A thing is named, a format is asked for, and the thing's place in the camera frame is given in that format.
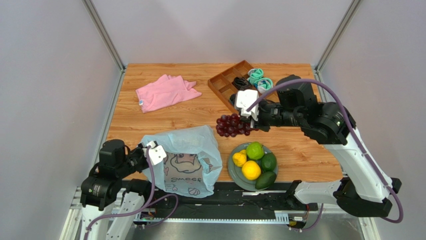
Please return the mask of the green fake apple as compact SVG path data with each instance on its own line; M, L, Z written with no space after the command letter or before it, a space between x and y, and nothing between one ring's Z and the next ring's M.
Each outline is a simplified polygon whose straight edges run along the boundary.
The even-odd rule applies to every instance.
M263 145L257 141L251 142L246 147L246 155L251 160L255 160L255 161L260 160L265 155Z

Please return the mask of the dark red fake grapes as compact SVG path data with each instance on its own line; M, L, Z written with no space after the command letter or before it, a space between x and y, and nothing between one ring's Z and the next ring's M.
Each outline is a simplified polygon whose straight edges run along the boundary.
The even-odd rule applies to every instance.
M250 127L248 122L244 122L241 118L233 113L231 115L222 115L216 119L216 132L220 137L236 137L237 135L249 136L251 132L259 129Z

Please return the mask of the light blue plastic bag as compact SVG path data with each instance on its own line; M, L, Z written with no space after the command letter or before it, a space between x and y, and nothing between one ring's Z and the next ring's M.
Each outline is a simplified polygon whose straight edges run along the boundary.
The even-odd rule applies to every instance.
M214 131L209 125L145 135L141 144L156 142L166 157L143 174L167 193L190 198L214 194L223 161Z

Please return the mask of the yellow fake fruit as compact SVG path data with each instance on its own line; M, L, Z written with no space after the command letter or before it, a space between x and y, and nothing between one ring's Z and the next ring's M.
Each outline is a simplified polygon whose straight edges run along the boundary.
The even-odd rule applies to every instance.
M242 168L247 162L247 151L245 149L236 152L232 155L232 161L235 166Z

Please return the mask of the yellow fake lemon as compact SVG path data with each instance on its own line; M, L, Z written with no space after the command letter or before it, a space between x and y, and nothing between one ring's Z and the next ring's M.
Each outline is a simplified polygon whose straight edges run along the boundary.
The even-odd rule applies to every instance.
M247 161L242 167L243 176L249 181L255 181L262 173L261 167L253 160Z

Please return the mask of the dark green fake avocado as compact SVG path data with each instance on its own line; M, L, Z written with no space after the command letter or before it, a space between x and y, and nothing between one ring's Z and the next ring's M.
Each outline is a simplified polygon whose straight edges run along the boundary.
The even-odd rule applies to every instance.
M262 190L269 188L277 179L277 174L273 171L263 172L255 181L255 189Z

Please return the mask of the dark green fake lime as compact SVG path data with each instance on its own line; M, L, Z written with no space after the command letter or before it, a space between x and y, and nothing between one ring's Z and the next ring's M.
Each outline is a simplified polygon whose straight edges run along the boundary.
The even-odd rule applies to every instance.
M272 152L265 153L260 160L260 168L263 172L273 172L277 167L277 158Z

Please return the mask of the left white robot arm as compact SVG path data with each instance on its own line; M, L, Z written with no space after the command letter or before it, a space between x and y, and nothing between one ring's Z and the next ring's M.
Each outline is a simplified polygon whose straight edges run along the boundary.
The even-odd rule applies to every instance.
M131 150L124 141L106 141L99 151L99 162L81 184L82 240L124 240L134 219L153 199L155 185L132 179L125 186L117 214L112 211L123 187L123 179L153 166L142 143Z

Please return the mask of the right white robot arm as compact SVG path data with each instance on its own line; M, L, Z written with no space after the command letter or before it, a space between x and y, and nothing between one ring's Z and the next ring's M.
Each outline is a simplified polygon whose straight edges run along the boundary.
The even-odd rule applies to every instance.
M356 122L338 97L319 102L313 92L313 79L289 76L272 92L279 102L266 102L261 95L250 103L256 113L251 125L267 132L271 127L298 127L308 138L327 149L345 171L345 177L329 182L292 182L288 195L303 204L337 205L359 218L389 220L393 206L404 216L398 192L401 180L387 176L361 140Z

